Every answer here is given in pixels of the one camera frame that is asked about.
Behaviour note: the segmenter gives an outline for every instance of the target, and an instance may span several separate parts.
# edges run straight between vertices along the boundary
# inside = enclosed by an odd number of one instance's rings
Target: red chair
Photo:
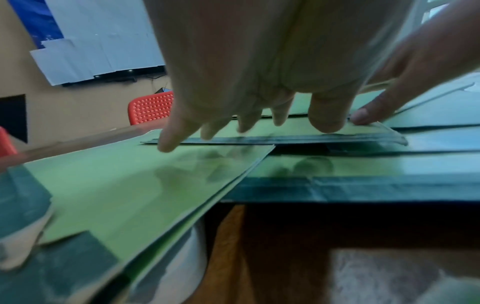
[[[0,157],[14,155],[17,153],[14,145],[10,141],[7,131],[0,127]]]
[[[174,93],[163,92],[153,95],[138,97],[128,104],[128,119],[131,125],[168,117]]]

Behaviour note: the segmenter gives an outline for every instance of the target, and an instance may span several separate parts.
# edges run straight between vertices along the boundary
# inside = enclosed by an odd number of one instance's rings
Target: table
[[[0,172],[165,122],[0,158]],[[209,265],[186,304],[411,303],[443,273],[480,276],[477,212],[474,205],[218,204],[205,218],[214,239]]]

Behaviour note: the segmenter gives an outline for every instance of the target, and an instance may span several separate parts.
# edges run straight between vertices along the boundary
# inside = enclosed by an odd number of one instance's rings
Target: stack of papers
[[[475,82],[334,134],[310,125],[310,96],[298,94],[281,127],[264,111],[247,134],[232,120],[212,141],[195,133],[169,154],[157,151],[156,130],[10,168],[0,175],[0,299],[150,303],[139,294],[218,202],[477,202],[480,93],[466,90]],[[352,111],[378,94],[359,95]]]

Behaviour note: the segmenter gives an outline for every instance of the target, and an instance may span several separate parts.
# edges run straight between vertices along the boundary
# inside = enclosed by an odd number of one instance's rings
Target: beige wall
[[[7,0],[0,0],[0,97],[26,94],[28,149],[129,125],[127,105],[135,97],[169,85],[168,77],[52,87],[29,51],[36,47]]]

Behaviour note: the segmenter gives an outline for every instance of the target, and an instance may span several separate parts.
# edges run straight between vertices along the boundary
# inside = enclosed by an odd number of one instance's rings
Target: hand
[[[350,120],[381,121],[429,89],[480,67],[480,1],[458,0],[400,43],[370,84],[394,80]]]
[[[159,150],[201,128],[211,139],[238,115],[246,132],[271,108],[287,119],[295,92],[313,93],[310,122],[326,133],[388,52],[413,0],[144,0],[175,102]]]

